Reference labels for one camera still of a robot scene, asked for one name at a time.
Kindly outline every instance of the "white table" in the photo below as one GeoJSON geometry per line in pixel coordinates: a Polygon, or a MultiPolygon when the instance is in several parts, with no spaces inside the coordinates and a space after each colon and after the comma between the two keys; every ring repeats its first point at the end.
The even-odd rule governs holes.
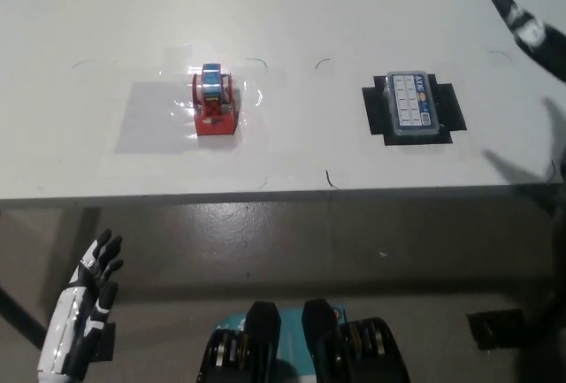
{"type": "MultiPolygon", "coordinates": [[[[566,31],[563,0],[517,1],[566,31]]],[[[327,172],[343,193],[537,183],[561,134],[544,99],[566,113],[490,0],[3,0],[0,39],[3,206],[338,193],[327,172]],[[197,139],[180,106],[205,62],[241,92],[234,137],[197,139]],[[468,131],[386,147],[362,87],[417,69],[454,84],[468,131]]]]}

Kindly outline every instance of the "concrete floor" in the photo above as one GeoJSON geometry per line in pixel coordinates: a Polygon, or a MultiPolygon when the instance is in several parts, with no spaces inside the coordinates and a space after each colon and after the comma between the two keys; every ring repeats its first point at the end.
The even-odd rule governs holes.
{"type": "MultiPolygon", "coordinates": [[[[0,284],[47,324],[77,260],[106,227],[125,239],[112,312],[118,340],[114,362],[92,365],[87,382],[195,381],[222,318],[255,299],[282,308],[322,295],[350,319],[385,319],[413,382],[566,380],[563,338],[479,352],[466,320],[532,306],[552,279],[550,219],[527,201],[2,211],[0,284]]],[[[0,381],[35,381],[38,356],[0,320],[0,381]]]]}

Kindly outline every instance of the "clear plastic box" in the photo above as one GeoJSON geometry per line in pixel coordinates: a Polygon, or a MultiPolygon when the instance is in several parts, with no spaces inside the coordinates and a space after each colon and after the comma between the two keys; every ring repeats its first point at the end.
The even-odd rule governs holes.
{"type": "Polygon", "coordinates": [[[390,72],[384,93],[397,135],[435,135],[440,124],[426,72],[390,72]]]}

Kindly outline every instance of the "label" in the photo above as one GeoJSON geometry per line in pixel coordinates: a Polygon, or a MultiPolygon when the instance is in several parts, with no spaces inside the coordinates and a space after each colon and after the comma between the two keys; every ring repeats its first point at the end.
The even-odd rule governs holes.
{"type": "Polygon", "coordinates": [[[428,98],[426,76],[421,73],[394,74],[392,79],[399,127],[407,129],[432,127],[432,99],[428,98]]]}

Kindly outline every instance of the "white robotic hand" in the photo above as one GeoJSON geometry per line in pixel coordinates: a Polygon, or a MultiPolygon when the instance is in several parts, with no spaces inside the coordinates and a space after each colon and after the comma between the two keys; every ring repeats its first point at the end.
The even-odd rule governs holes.
{"type": "Polygon", "coordinates": [[[40,383],[83,381],[114,303],[118,284],[109,281],[124,263],[116,259],[122,238],[104,231],[88,248],[59,296],[38,364],[40,383]]]}

